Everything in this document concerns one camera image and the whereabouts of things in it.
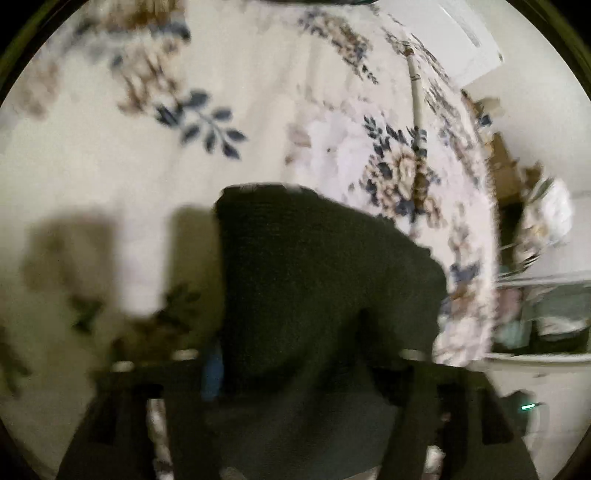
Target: bed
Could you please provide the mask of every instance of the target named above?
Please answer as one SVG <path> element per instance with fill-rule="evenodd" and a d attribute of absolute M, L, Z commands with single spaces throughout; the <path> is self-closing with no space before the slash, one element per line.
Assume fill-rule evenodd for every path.
<path fill-rule="evenodd" d="M 12 434 L 51 476 L 126 318 L 172 297 L 192 312 L 194 292 L 199 318 L 220 318 L 208 215 L 237 183 L 302 185 L 389 219 L 447 275 L 433 359 L 481 358 L 496 204 L 469 102 L 379 3 L 87 3 L 0 108 Z"/>

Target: clothes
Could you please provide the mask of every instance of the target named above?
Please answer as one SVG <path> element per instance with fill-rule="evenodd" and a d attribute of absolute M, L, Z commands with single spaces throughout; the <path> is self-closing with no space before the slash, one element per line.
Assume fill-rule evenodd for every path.
<path fill-rule="evenodd" d="M 404 349 L 430 359 L 443 270 L 391 222 L 309 190 L 226 189 L 216 212 L 223 466 L 329 480 L 379 465 L 396 408 L 373 368 L 396 369 Z"/>

